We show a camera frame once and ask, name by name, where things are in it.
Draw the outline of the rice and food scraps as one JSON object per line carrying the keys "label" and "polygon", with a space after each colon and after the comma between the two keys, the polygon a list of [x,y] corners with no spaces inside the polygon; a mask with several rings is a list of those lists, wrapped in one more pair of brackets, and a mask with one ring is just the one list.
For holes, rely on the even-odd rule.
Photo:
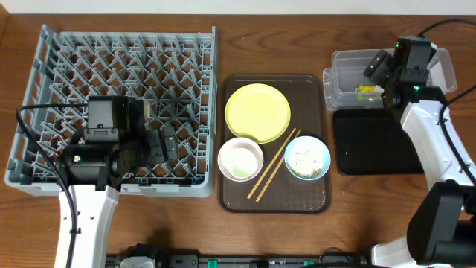
{"label": "rice and food scraps", "polygon": [[323,156],[315,151],[296,150],[289,154],[288,165],[299,177],[317,176],[323,167]]}

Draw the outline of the light blue bowl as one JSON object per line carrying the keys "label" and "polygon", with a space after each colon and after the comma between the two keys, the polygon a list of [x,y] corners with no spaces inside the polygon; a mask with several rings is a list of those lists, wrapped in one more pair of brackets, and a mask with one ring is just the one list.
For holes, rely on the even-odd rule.
{"label": "light blue bowl", "polygon": [[[288,159],[289,159],[289,154],[293,153],[296,150],[309,150],[309,151],[315,151],[320,153],[323,156],[323,167],[321,172],[312,178],[305,179],[303,177],[299,177],[297,174],[295,174],[291,168],[288,165]],[[322,142],[322,140],[313,137],[313,136],[300,136],[295,139],[293,139],[287,146],[285,150],[285,158],[284,158],[284,163],[289,170],[289,172],[295,176],[298,179],[305,180],[305,181],[313,181],[320,179],[323,177],[327,171],[330,168],[331,164],[331,156],[328,147],[325,145],[325,143]]]}

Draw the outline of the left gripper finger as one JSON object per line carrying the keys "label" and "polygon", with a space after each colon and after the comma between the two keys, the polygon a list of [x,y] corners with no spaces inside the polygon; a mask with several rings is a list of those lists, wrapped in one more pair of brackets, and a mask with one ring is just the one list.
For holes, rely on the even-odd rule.
{"label": "left gripper finger", "polygon": [[162,132],[164,134],[164,145],[166,147],[167,160],[177,160],[179,158],[178,145],[176,131],[174,130],[173,125],[167,122],[162,127]]}
{"label": "left gripper finger", "polygon": [[161,142],[161,133],[159,130],[146,130],[145,136],[149,145],[148,164],[155,165],[164,162],[164,152]]}

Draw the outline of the green yellow snack wrapper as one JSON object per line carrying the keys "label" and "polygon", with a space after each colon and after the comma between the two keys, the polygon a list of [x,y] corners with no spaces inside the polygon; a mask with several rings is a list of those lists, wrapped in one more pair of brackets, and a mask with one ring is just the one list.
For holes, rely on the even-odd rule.
{"label": "green yellow snack wrapper", "polygon": [[355,92],[357,101],[375,102],[382,99],[384,89],[380,86],[359,86]]}

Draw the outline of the white cup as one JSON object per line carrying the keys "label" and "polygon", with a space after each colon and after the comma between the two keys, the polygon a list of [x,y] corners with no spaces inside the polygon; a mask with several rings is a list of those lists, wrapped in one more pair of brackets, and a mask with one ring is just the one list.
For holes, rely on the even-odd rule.
{"label": "white cup", "polygon": [[257,159],[245,148],[234,148],[225,157],[227,171],[236,179],[247,179],[257,169]]}

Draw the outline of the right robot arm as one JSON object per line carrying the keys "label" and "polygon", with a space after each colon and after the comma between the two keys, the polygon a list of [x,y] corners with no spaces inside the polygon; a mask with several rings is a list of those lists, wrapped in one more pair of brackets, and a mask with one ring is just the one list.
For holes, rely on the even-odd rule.
{"label": "right robot arm", "polygon": [[400,36],[395,50],[381,50],[364,76],[383,88],[385,109],[410,138],[428,184],[428,194],[404,237],[371,249],[375,267],[473,267],[475,163],[449,115],[442,89],[427,84],[436,46],[420,36]]}

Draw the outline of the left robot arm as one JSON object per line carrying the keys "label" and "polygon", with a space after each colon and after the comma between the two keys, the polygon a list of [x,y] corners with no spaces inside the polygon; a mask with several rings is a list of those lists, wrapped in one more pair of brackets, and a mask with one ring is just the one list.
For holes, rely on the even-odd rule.
{"label": "left robot arm", "polygon": [[123,178],[169,160],[167,138],[147,130],[151,106],[126,96],[90,97],[88,123],[57,159],[65,180],[56,267],[103,267]]}

